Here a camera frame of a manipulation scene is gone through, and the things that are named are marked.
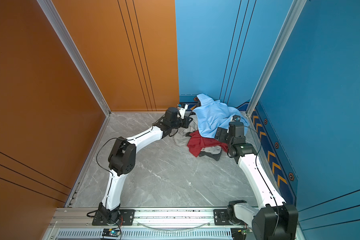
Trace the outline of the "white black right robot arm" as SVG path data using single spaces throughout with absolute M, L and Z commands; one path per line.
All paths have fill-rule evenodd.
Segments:
M 257 240 L 293 240 L 296 238 L 298 211 L 279 194 L 265 173 L 259 151 L 246 141 L 245 125 L 229 123 L 228 129 L 219 127 L 215 139 L 228 146 L 233 158 L 253 189 L 258 206 L 246 201 L 231 201 L 227 206 L 228 221 L 251 229 Z

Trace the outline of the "light grey cloth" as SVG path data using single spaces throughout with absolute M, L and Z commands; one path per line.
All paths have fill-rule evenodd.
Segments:
M 192 115 L 190 117 L 193 118 L 194 120 L 190 123 L 189 128 L 187 129 L 180 128 L 178 132 L 173 136 L 175 144 L 179 147 L 188 148 L 187 143 L 190 137 L 186 137 L 186 133 L 191 133 L 199 130 L 197 116 Z

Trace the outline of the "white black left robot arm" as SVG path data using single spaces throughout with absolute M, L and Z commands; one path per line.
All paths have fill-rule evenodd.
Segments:
M 137 153 L 151 143 L 169 136 L 173 130 L 188 128 L 193 119 L 186 116 L 187 109 L 187 104 L 180 103 L 177 107 L 168 108 L 148 130 L 129 138 L 113 138 L 115 143 L 108 157 L 109 180 L 105 196 L 97 210 L 97 214 L 108 224 L 116 224 L 121 218 L 121 193 L 127 174 L 135 167 Z

